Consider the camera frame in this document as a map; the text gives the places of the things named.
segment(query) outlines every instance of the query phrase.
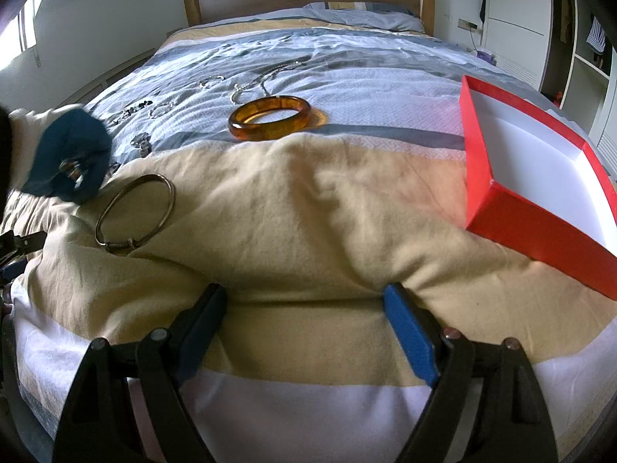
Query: screw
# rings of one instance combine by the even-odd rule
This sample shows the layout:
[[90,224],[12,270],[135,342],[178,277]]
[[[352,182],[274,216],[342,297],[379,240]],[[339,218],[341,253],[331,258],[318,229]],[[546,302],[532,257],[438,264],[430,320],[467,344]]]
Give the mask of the screw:
[[516,351],[521,349],[521,342],[516,338],[505,338],[504,345],[508,350]]
[[455,329],[454,327],[446,327],[443,330],[443,335],[449,340],[457,340],[461,337],[461,331]]
[[163,341],[167,337],[167,329],[159,327],[150,333],[150,339],[153,341]]
[[105,344],[105,338],[96,338],[93,342],[90,343],[90,348],[99,351],[105,348]]

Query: bedspread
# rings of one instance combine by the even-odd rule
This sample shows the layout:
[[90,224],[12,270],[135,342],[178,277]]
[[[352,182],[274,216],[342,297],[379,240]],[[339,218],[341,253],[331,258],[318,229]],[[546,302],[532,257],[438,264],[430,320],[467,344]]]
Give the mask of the bedspread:
[[[430,391],[383,314],[383,288],[401,281],[472,340],[520,339],[560,457],[573,454],[616,391],[617,304],[464,230],[462,74],[550,103],[436,39],[306,12],[172,36],[88,105],[108,123],[123,164],[97,198],[77,207],[10,196],[4,229],[48,231],[12,288],[22,394],[54,435],[89,340],[140,340],[217,282],[228,312],[182,390],[215,458],[393,461]],[[295,60],[264,86],[306,98],[316,111],[310,128],[234,140],[233,86]],[[214,76],[224,79],[209,85]],[[240,99],[262,95],[255,86]],[[146,99],[152,105],[112,124]],[[140,132],[152,140],[145,159],[130,145]],[[107,253],[94,240],[99,214],[129,180],[152,172],[177,187],[168,225],[128,255]],[[144,233],[166,198],[157,183],[131,192],[106,235]],[[161,459],[138,383],[131,388],[149,455]]]

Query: amber bangle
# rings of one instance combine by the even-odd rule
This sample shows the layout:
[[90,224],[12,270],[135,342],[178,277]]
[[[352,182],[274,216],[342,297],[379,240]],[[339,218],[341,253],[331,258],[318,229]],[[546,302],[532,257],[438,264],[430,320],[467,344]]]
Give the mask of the amber bangle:
[[[274,110],[295,110],[289,118],[266,123],[248,123],[248,120]],[[242,140],[278,139],[305,128],[309,123],[310,104],[292,95],[262,97],[243,104],[229,117],[229,132]]]

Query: wall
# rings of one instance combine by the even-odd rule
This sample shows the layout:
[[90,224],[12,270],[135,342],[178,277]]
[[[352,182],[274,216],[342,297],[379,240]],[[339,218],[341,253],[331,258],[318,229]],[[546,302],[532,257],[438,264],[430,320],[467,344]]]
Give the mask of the wall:
[[[471,47],[460,19],[479,26],[481,0],[436,0],[435,35]],[[33,51],[0,70],[0,103],[10,109],[55,107],[123,61],[158,47],[172,29],[186,26],[182,0],[43,0]],[[479,35],[475,35],[476,44]]]

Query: open box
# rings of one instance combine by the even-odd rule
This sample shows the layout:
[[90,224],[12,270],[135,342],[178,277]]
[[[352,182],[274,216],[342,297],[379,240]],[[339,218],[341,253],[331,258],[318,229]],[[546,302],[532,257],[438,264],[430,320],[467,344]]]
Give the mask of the open box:
[[463,77],[467,230],[617,300],[617,193],[590,145],[533,104]]

